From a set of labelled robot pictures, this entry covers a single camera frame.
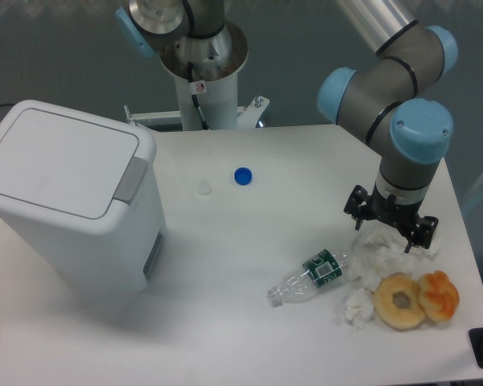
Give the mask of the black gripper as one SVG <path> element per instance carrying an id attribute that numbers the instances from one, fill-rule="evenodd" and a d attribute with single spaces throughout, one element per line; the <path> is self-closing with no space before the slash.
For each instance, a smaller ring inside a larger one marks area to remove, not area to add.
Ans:
<path id="1" fill-rule="evenodd" d="M 384 198 L 378 190 L 370 195 L 364 187 L 356 185 L 344 213 L 355 221 L 356 230 L 367 220 L 377 220 L 397 229 L 407 239 L 404 252 L 409 253 L 412 248 L 429 249 L 439 224 L 437 217 L 418 215 L 420 206 L 420 201 L 400 204 L 394 195 Z"/>

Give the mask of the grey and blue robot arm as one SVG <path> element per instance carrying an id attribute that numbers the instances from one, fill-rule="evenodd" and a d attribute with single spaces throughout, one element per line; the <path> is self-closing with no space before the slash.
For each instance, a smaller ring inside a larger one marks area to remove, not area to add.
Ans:
<path id="1" fill-rule="evenodd" d="M 449 31 L 420 25 L 400 1 L 339 6 L 378 63 L 363 73 L 333 71 L 320 86 L 317 108 L 381 157 L 374 189 L 355 187 L 345 213 L 357 224 L 377 220 L 395 228 L 408 248 L 429 248 L 438 220 L 420 216 L 419 208 L 448 151 L 453 119 L 419 93 L 454 67 L 458 46 Z M 173 76 L 184 129 L 249 123 L 237 106 L 248 43 L 222 1 L 126 1 L 116 20 L 140 55 L 158 55 Z"/>

